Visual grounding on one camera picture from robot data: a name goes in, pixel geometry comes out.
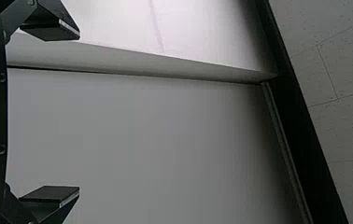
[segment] screw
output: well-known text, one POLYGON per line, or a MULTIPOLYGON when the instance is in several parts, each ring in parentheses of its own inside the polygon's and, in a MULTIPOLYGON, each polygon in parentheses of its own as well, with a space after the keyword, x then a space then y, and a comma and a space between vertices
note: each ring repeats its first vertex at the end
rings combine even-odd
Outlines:
POLYGON ((5 73, 0 73, 0 82, 5 82, 6 81, 6 74, 5 73))
POLYGON ((4 144, 0 144, 0 156, 6 153, 6 146, 4 144))

